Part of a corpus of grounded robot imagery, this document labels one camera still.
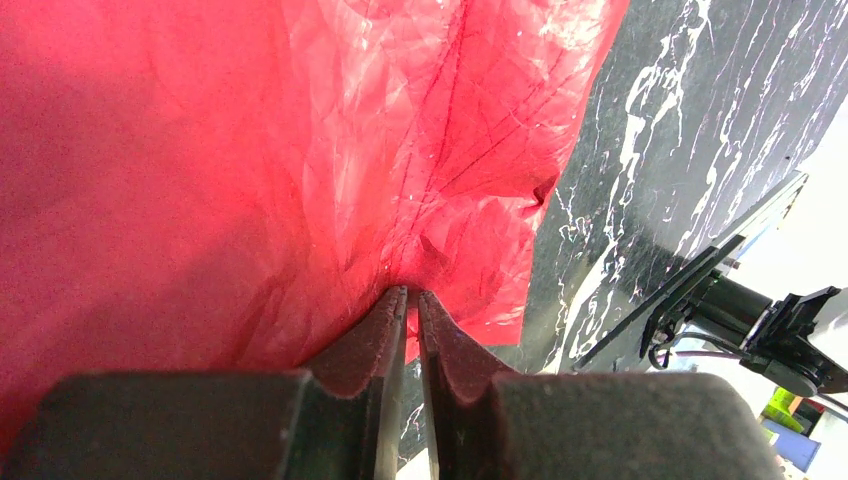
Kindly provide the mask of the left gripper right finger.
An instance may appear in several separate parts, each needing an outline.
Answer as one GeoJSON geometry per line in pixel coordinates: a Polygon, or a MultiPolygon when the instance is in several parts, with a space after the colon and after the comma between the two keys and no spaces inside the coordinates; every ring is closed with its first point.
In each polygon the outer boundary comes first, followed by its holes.
{"type": "Polygon", "coordinates": [[[418,299],[435,479],[777,479],[746,402],[700,373],[522,374],[418,299]]]}

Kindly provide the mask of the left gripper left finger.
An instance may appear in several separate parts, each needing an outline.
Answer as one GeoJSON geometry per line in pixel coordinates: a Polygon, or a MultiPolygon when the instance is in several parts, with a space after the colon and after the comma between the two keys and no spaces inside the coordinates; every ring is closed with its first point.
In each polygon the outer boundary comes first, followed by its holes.
{"type": "Polygon", "coordinates": [[[278,373],[76,375],[41,402],[5,479],[391,479],[408,293],[387,290],[278,373]]]}

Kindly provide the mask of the red wrapping paper sheet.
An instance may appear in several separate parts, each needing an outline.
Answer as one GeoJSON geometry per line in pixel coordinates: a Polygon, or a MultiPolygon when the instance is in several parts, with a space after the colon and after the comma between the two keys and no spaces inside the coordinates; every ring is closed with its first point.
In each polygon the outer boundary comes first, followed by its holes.
{"type": "Polygon", "coordinates": [[[392,285],[520,340],[624,1],[5,1],[1,448],[90,370],[277,370],[392,285]]]}

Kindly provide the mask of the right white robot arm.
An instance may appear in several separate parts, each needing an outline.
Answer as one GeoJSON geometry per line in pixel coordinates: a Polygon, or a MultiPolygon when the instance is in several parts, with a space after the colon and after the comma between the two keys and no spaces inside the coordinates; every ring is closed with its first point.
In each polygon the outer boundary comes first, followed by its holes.
{"type": "Polygon", "coordinates": [[[654,307],[639,354],[663,370],[684,338],[700,339],[802,397],[847,390],[847,291],[773,300],[714,270],[654,307]]]}

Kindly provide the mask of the aluminium rail frame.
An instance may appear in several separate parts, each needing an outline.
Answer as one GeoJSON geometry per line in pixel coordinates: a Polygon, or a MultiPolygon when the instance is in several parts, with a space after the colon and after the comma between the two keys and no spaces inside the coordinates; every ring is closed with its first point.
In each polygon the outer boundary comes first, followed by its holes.
{"type": "Polygon", "coordinates": [[[777,227],[786,217],[808,178],[807,173],[793,170],[714,238],[711,246],[721,247],[739,235],[744,238],[738,250],[742,255],[760,236],[777,227]]]}

